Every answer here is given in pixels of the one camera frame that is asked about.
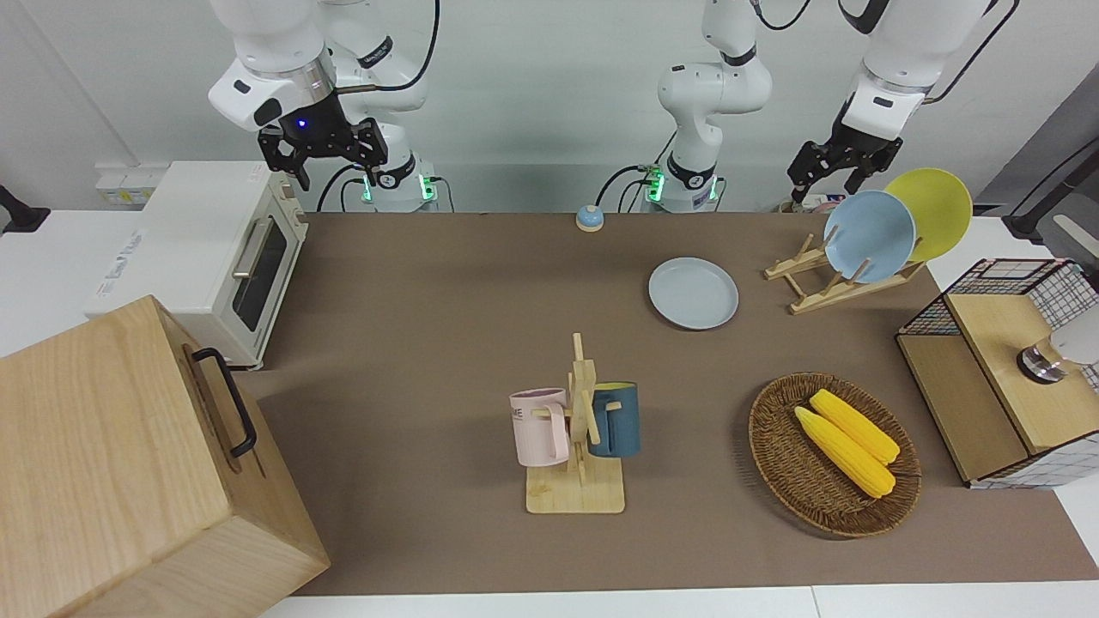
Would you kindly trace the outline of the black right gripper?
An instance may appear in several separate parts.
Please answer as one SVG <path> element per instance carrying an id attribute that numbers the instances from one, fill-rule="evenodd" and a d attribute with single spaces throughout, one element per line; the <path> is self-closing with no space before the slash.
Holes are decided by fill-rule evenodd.
<path id="1" fill-rule="evenodd" d="M 371 186 L 381 186 L 389 148 L 376 118 L 349 123 L 340 115 L 287 115 L 278 125 L 258 133 L 258 146 L 271 172 L 295 173 L 295 180 L 309 191 L 306 172 L 310 158 L 342 158 L 367 169 Z"/>

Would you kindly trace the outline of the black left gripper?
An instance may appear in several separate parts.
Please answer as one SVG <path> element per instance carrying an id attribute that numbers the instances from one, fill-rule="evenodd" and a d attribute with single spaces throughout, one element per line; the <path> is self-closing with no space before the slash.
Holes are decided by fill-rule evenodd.
<path id="1" fill-rule="evenodd" d="M 824 143 L 807 141 L 788 167 L 792 181 L 792 203 L 804 202 L 813 183 L 831 173 L 852 169 L 845 191 L 854 195 L 874 173 L 887 172 L 904 144 L 903 137 L 878 137 L 835 121 Z"/>

